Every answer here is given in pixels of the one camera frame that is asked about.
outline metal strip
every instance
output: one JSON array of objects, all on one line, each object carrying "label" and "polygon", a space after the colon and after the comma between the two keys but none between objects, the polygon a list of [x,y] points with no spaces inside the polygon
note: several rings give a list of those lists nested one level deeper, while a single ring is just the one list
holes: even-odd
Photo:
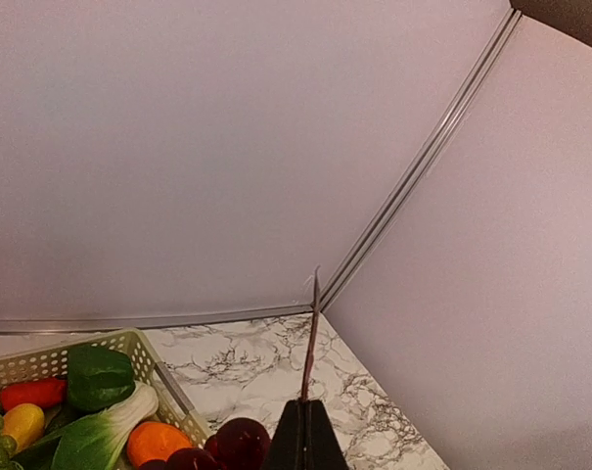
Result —
[{"label": "metal strip", "polygon": [[167,369],[167,366],[164,362],[157,362],[155,364],[155,371],[185,415],[196,409],[189,400],[189,397],[187,397],[187,394],[185,394],[185,392],[180,388],[180,385],[178,385],[176,379],[172,377],[171,372],[169,372],[169,369]]},{"label": "metal strip", "polygon": [[322,311],[326,311],[335,301],[356,271],[362,266],[365,259],[387,234],[399,210],[407,202],[417,184],[427,174],[429,168],[457,129],[504,46],[511,38],[521,17],[522,13],[520,11],[511,9],[498,25],[476,64],[422,146],[422,149],[420,149],[420,152],[395,185],[383,206],[378,210],[340,267],[331,277],[322,293]]},{"label": "metal strip", "polygon": [[32,333],[78,333],[93,331],[110,331],[120,328],[168,328],[174,326],[208,325],[211,323],[227,323],[232,321],[253,320],[272,316],[297,315],[312,312],[311,305],[290,305],[276,308],[260,308],[253,310],[236,310],[222,312],[204,312],[193,314],[174,314],[154,312],[150,316],[59,320],[0,320],[0,334],[32,334]]}]

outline basket rim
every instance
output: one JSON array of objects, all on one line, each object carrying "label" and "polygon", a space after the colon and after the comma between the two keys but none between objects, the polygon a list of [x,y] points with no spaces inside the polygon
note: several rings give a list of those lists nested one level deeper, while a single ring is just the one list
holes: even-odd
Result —
[{"label": "basket rim", "polygon": [[141,340],[141,342],[143,343],[143,345],[149,349],[149,352],[150,352],[150,354],[153,355],[154,360],[155,361],[162,361],[160,359],[159,354],[157,353],[157,351],[154,349],[154,347],[150,343],[150,340],[148,339],[148,337],[145,335],[145,333],[143,333],[138,328],[122,328],[119,330],[112,330],[109,332],[87,334],[86,336],[84,336],[80,339],[76,339],[76,340],[60,341],[60,342],[55,343],[53,345],[49,345],[49,346],[45,346],[45,347],[41,347],[41,348],[33,348],[30,350],[21,350],[21,351],[13,352],[10,354],[2,354],[2,355],[0,355],[0,361],[10,360],[17,355],[45,353],[52,348],[60,348],[60,347],[70,348],[72,346],[77,346],[77,345],[81,345],[84,343],[91,343],[91,342],[94,342],[95,340],[102,341],[106,338],[118,336],[118,335],[124,334],[124,333],[138,336],[139,339]]}]

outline marble countertop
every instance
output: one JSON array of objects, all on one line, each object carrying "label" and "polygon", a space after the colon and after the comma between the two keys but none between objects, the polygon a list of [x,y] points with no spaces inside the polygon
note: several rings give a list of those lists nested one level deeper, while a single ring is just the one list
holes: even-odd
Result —
[{"label": "marble countertop", "polygon": [[[295,315],[145,333],[213,428],[247,416],[272,434],[285,402],[299,390],[309,318]],[[79,336],[0,336],[0,355]],[[311,378],[311,396],[325,403],[352,469],[447,469],[324,317]]]}]

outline white panel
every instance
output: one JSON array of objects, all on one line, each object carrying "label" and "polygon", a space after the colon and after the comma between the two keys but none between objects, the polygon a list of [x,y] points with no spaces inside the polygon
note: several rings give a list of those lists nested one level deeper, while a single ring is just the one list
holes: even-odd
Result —
[{"label": "white panel", "polygon": [[0,0],[0,317],[286,305],[504,0]]},{"label": "white panel", "polygon": [[451,468],[592,470],[592,50],[520,28],[329,317]]}]

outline plastic basket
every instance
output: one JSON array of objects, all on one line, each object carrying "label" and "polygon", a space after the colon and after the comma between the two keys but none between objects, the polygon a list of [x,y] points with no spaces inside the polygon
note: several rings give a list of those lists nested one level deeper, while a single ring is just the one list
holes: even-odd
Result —
[{"label": "plastic basket", "polygon": [[[146,336],[139,330],[118,330],[75,342],[59,343],[51,348],[0,357],[0,391],[18,382],[63,375],[68,369],[68,349],[78,345],[101,346],[127,354],[132,361],[136,380],[153,386],[159,395],[159,410],[151,419],[176,426],[194,444],[204,445],[210,435],[208,423],[194,409]],[[116,470],[131,468],[123,452]]]}]

